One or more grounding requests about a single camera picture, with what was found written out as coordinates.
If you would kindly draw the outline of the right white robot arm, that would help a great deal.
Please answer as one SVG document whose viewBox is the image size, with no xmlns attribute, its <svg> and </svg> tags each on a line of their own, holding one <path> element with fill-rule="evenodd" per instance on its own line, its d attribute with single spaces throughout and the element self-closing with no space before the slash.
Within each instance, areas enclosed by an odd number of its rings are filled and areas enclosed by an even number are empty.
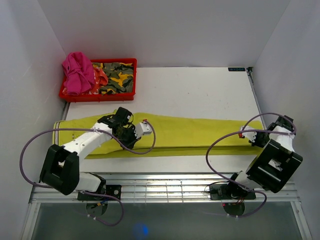
<svg viewBox="0 0 320 240">
<path fill-rule="evenodd" d="M 303 162 L 303 157 L 293 148 L 296 136 L 293 119 L 284 115 L 271 123 L 266 132 L 240 133 L 253 147 L 262 148 L 246 171 L 234 173 L 226 185 L 226 194 L 232 198 L 245 198 L 247 189 L 262 188 L 278 193 Z"/>
</svg>

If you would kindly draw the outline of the yellow-green trousers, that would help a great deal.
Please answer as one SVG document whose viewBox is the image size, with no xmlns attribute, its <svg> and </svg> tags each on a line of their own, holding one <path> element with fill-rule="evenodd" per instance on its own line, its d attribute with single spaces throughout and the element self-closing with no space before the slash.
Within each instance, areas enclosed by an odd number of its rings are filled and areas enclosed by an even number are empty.
<svg viewBox="0 0 320 240">
<path fill-rule="evenodd" d="M 80 119 L 58 121 L 54 129 L 85 128 L 89 129 L 103 115 Z M 229 133 L 233 133 L 245 125 L 241 120 L 219 120 L 201 118 L 183 118 L 150 113 L 137 112 L 133 114 L 133 124 L 148 120 L 155 129 L 156 142 L 154 148 L 147 154 L 131 153 L 114 140 L 103 143 L 96 148 L 87 159 L 136 158 L 136 157 L 170 157 L 170 156 L 204 156 L 209 146 Z M 57 131 L 52 134 L 52 143 L 62 146 L 85 133 L 80 130 Z M 153 143 L 153 135 L 143 136 L 133 150 L 144 152 Z M 209 155 L 257 155 L 262 148 L 251 146 L 248 140 L 238 135 L 227 137 L 218 142 Z"/>
</svg>

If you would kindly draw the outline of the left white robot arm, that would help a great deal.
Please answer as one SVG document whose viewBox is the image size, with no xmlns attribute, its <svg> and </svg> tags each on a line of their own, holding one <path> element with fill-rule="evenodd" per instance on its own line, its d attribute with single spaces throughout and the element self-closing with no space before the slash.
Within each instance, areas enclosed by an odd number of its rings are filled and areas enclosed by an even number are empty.
<svg viewBox="0 0 320 240">
<path fill-rule="evenodd" d="M 115 136 L 127 148 L 132 149 L 135 126 L 130 124 L 132 113 L 119 107 L 115 114 L 105 115 L 91 128 L 72 141 L 49 147 L 39 180 L 64 195 L 73 191 L 87 191 L 95 200 L 106 195 L 103 179 L 92 173 L 80 172 L 80 163 L 101 144 Z"/>
</svg>

